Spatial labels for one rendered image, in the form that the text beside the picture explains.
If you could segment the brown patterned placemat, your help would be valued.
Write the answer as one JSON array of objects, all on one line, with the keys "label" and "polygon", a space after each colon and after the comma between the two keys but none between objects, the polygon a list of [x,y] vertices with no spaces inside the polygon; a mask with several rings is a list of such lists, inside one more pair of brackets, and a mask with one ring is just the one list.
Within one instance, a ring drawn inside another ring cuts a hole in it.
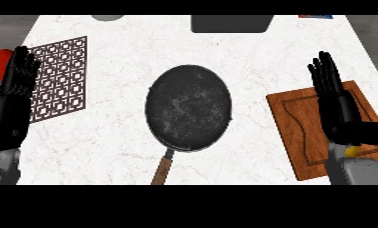
[{"label": "brown patterned placemat", "polygon": [[36,46],[30,52],[42,62],[31,98],[36,123],[86,108],[87,37]]}]

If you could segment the grey round object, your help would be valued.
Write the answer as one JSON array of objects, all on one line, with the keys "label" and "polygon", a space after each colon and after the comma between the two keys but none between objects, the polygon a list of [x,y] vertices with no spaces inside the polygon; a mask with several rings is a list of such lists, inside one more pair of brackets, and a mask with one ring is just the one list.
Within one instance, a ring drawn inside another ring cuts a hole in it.
[{"label": "grey round object", "polygon": [[92,15],[93,19],[102,22],[118,20],[124,15]]}]

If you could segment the brown wooden cutting board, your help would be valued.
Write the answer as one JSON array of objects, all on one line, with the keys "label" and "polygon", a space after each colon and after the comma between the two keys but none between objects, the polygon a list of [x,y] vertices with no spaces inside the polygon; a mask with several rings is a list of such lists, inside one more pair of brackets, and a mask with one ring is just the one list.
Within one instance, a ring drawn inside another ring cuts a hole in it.
[{"label": "brown wooden cutting board", "polygon": [[269,94],[266,99],[297,180],[325,176],[328,140],[321,126],[315,89]]}]

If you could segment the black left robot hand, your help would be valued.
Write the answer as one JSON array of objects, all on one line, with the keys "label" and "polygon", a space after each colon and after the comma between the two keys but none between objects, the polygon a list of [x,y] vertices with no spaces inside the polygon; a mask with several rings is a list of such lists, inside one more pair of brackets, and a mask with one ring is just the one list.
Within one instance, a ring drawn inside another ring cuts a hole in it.
[{"label": "black left robot hand", "polygon": [[21,146],[28,134],[31,95],[42,62],[25,46],[18,46],[0,84],[0,151]]}]

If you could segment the dark grey appliance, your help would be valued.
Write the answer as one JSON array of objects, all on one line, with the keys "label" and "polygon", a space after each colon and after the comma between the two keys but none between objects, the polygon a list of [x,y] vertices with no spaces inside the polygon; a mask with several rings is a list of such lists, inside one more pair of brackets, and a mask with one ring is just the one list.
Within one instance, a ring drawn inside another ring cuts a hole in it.
[{"label": "dark grey appliance", "polygon": [[268,30],[272,15],[192,15],[194,33],[263,33]]}]

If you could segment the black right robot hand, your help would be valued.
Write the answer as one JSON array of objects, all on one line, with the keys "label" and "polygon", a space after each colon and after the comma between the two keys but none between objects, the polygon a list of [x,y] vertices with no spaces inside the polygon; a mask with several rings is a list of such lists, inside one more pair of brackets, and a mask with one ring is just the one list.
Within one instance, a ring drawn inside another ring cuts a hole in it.
[{"label": "black right robot hand", "polygon": [[321,51],[307,65],[318,95],[322,130],[340,145],[378,145],[378,122],[365,122],[352,93],[344,89],[331,54]]}]

